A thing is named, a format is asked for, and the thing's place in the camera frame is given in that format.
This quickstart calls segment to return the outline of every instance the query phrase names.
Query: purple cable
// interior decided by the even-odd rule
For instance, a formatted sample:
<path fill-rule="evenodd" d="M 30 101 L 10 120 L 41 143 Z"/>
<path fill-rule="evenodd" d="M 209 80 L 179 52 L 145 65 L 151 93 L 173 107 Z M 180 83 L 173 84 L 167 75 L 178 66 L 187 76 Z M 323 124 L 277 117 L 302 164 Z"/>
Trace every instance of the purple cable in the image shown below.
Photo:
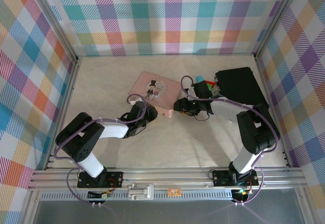
<path fill-rule="evenodd" d="M 264 154 L 264 153 L 271 153 L 271 152 L 273 152 L 274 150 L 276 150 L 277 149 L 277 147 L 278 147 L 278 136 L 276 135 L 276 132 L 275 132 L 275 130 L 274 130 L 274 128 L 272 127 L 272 125 L 270 124 L 270 122 L 262 115 L 262 114 L 260 114 L 258 111 L 256 111 L 256 110 L 254 110 L 253 108 L 250 108 L 250 107 L 248 107 L 248 106 L 246 106 L 246 105 L 243 105 L 243 104 L 241 104 L 241 103 L 238 103 L 238 102 L 235 102 L 235 101 L 231 101 L 231 100 L 228 100 L 228 99 L 226 99 L 226 100 L 224 100 L 224 99 L 219 99 L 219 98 L 211 98 L 211 99 L 202 99 L 202 98 L 196 98 L 196 97 L 194 97 L 194 96 L 191 96 L 185 89 L 184 89 L 184 86 L 183 86 L 183 80 L 184 80 L 184 78 L 189 78 L 190 80 L 191 80 L 191 86 L 193 86 L 193 84 L 194 84 L 194 81 L 193 81 L 193 79 L 189 76 L 189 75 L 185 75 L 185 76 L 183 76 L 182 77 L 182 79 L 181 79 L 181 88 L 182 88 L 182 90 L 183 90 L 183 92 L 188 96 L 188 97 L 190 97 L 190 98 L 192 98 L 192 99 L 194 99 L 194 100 L 197 100 L 197 101 L 222 101 L 222 102 L 226 102 L 226 103 L 229 103 L 229 104 L 232 104 L 232 105 L 235 105 L 235 106 L 238 106 L 238 107 L 240 107 L 240 108 L 244 108 L 244 109 L 246 109 L 246 110 L 250 110 L 250 111 L 252 111 L 252 112 L 254 112 L 256 115 L 258 115 L 265 123 L 266 123 L 266 125 L 270 128 L 270 130 L 271 130 L 271 132 L 272 132 L 272 134 L 273 134 L 273 136 L 274 136 L 274 138 L 275 138 L 275 147 L 273 148 L 273 149 L 270 149 L 270 150 L 265 150 L 265 151 L 262 151 L 261 152 L 261 154 L 256 158 L 256 160 L 253 162 L 253 164 L 251 165 L 251 167 L 253 168 L 253 169 L 259 169 L 260 171 L 261 171 L 261 175 L 262 175 L 262 179 L 261 179 L 261 183 L 260 183 L 260 185 L 259 185 L 259 188 L 258 188 L 258 190 L 257 190 L 257 192 L 256 192 L 256 194 L 254 194 L 254 196 L 252 197 L 252 198 L 250 198 L 249 200 L 247 200 L 247 201 L 245 201 L 244 203 L 249 203 L 249 202 L 251 202 L 253 199 L 255 199 L 256 198 L 256 196 L 259 194 L 259 192 L 261 191 L 261 188 L 262 188 L 262 185 L 263 185 L 263 181 L 264 181 L 264 173 L 263 173 L 263 170 L 262 170 L 262 168 L 256 168 L 256 167 L 254 167 L 255 166 L 255 164 L 256 164 L 256 162 L 259 160 L 259 158 L 261 158 L 261 156 Z"/>
<path fill-rule="evenodd" d="M 82 167 L 81 167 L 77 162 L 75 162 L 71 157 L 67 157 L 67 156 L 65 156 L 65 157 L 59 157 L 59 156 L 57 156 L 57 153 L 58 153 L 59 150 L 61 150 L 61 149 L 62 149 L 66 144 L 68 144 L 68 143 L 69 143 L 69 142 L 70 142 L 70 141 L 71 141 L 75 136 L 77 136 L 80 132 L 82 132 L 83 130 L 85 130 L 87 127 L 89 127 L 89 126 L 90 126 L 91 124 L 93 124 L 94 122 L 101 122 L 101 121 L 103 121 L 103 122 L 118 122 L 118 123 L 121 123 L 121 124 L 128 124 L 128 123 L 133 123 L 133 122 L 136 122 L 136 121 L 140 120 L 140 119 L 145 115 L 145 113 L 146 113 L 146 110 L 147 110 L 147 103 L 146 103 L 146 101 L 144 100 L 144 98 L 143 98 L 141 95 L 136 94 L 136 93 L 133 93 L 133 94 L 130 94 L 130 95 L 126 98 L 126 102 L 127 102 L 128 104 L 130 104 L 128 100 L 129 100 L 129 98 L 130 98 L 131 96 L 138 96 L 138 97 L 140 97 L 141 100 L 142 100 L 142 102 L 144 103 L 144 108 L 142 109 L 142 113 L 141 113 L 141 115 L 140 115 L 138 118 L 136 118 L 136 119 L 134 119 L 134 120 L 131 120 L 131 121 L 119 121 L 119 120 L 117 120 L 117 119 L 114 120 L 114 119 L 108 119 L 108 118 L 105 118 L 105 119 L 94 119 L 94 120 L 88 122 L 87 124 L 85 124 L 84 126 L 82 126 L 82 127 L 81 127 L 79 130 L 77 130 L 74 134 L 72 134 L 70 137 L 68 137 L 66 140 L 64 140 L 64 142 L 61 143 L 60 146 L 55 150 L 55 152 L 54 152 L 54 158 L 55 158 L 55 159 L 68 159 L 68 160 L 70 160 L 70 161 L 73 161 L 73 162 L 77 165 L 77 167 L 78 167 L 78 168 L 73 168 L 73 169 L 71 169 L 71 170 L 69 171 L 69 173 L 67 174 L 67 186 L 68 186 L 68 189 L 69 189 L 69 191 L 72 193 L 72 195 L 73 195 L 77 200 L 90 204 L 88 201 L 79 198 L 78 195 L 77 195 L 76 193 L 73 192 L 71 186 L 69 185 L 69 175 L 72 173 L 72 171 L 73 171 L 73 170 L 83 170 L 83 168 L 82 168 Z M 109 206 L 106 206 L 106 205 L 103 205 L 103 206 L 104 206 L 105 208 L 110 209 L 110 210 L 113 212 L 113 214 L 114 214 L 114 211 L 113 211 Z"/>

